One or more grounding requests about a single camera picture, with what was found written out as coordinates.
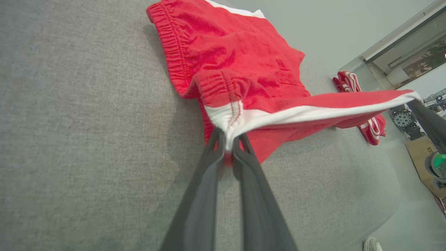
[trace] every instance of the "gear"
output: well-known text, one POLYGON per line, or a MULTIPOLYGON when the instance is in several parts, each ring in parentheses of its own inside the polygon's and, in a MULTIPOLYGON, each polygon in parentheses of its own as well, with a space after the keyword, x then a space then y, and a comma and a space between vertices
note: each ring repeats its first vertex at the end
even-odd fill
POLYGON ((412 118, 407 114, 397 114, 393 117, 393 123, 398 127, 406 127, 412 122, 412 118))

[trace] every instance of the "red shorts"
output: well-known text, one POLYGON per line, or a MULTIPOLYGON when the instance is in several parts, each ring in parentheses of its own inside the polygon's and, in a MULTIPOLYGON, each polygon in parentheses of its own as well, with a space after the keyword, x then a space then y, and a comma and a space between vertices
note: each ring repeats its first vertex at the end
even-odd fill
POLYGON ((291 48, 260 11, 209 0, 162 0, 147 8, 183 98, 198 98, 207 140, 214 128, 248 133, 260 162, 283 142, 336 125, 358 126, 390 107, 420 99, 413 91, 311 96, 299 80, 304 54, 291 48))

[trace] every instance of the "white wall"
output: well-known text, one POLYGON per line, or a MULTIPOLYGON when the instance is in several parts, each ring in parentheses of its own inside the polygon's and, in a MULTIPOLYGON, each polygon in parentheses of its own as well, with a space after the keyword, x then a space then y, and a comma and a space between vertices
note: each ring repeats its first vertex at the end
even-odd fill
POLYGON ((439 66, 420 78, 399 88, 398 90, 414 90, 423 98, 427 98, 442 89, 446 88, 446 64, 439 66))
POLYGON ((434 0, 227 0, 260 9, 290 46, 327 55, 334 71, 359 57, 434 0))

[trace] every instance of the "cardboard box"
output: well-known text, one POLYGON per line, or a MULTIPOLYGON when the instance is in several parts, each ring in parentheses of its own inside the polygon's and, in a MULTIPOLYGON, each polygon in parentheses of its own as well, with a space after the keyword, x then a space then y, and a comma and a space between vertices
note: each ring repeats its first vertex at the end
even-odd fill
POLYGON ((414 141, 407 142, 406 148, 407 151, 409 151, 412 162, 415 165, 418 176, 420 176, 420 180, 423 184, 437 197, 446 197, 446 189, 438 189, 434 187, 432 184, 434 176, 430 174, 425 167, 427 156, 429 156, 430 153, 437 151, 429 138, 424 136, 414 141))

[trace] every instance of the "red fabric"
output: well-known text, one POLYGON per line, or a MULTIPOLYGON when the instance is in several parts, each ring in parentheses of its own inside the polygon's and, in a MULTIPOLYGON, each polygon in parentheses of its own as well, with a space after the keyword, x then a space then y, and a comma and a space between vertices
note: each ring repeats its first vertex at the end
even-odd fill
MULTIPOLYGON (((338 78, 333 78, 333 82, 338 92, 362 92, 356 75, 350 72, 339 71, 338 78)), ((358 125, 358 128, 371 145, 378 145, 380 142, 379 136, 386 136, 386 120, 381 114, 374 116, 371 120, 365 121, 361 125, 358 125)))
MULTIPOLYGON (((206 142, 214 128, 205 110, 231 102, 228 127, 243 110, 277 113, 298 106, 351 108, 387 102, 411 91, 310 96, 299 80, 304 54, 291 48, 263 18, 233 14, 204 0, 162 0, 147 8, 166 56, 169 76, 183 98, 198 98, 206 142)), ((283 142, 336 125, 357 126, 379 111, 317 121, 270 125, 247 132, 260 162, 283 142)))

